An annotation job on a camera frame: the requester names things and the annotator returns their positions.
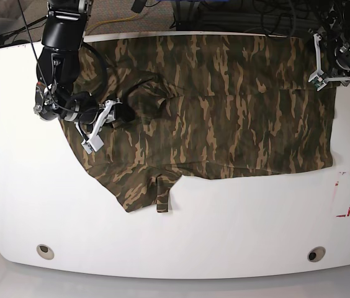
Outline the camouflage T-shirt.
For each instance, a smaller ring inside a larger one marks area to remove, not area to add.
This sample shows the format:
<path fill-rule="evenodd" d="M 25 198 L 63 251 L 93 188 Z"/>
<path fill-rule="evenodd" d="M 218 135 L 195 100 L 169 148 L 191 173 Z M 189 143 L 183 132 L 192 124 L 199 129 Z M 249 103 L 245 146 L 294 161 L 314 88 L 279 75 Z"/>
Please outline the camouflage T-shirt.
<path fill-rule="evenodd" d="M 309 82 L 315 54 L 299 38 L 172 35 L 94 44 L 111 64 L 106 97 L 136 113 L 100 131 L 86 153 L 61 121 L 81 166 L 127 212 L 169 209 L 182 176 L 223 179 L 294 174 L 333 164 L 337 84 Z"/>

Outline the black tripod on floor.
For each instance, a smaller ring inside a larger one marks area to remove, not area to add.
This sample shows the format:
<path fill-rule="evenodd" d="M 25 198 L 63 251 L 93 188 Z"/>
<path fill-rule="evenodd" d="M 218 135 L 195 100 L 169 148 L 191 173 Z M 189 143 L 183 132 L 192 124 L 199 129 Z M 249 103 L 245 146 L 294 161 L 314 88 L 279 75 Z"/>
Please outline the black tripod on floor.
<path fill-rule="evenodd" d="M 26 33 L 27 29 L 29 31 L 41 28 L 45 22 L 47 21 L 47 16 L 41 17 L 29 24 L 27 26 L 23 26 L 19 29 L 6 32 L 4 34 L 0 34 L 0 48 L 10 47 L 13 45 L 19 45 L 23 43 L 27 43 L 27 40 L 16 40 L 16 38 L 23 33 Z"/>

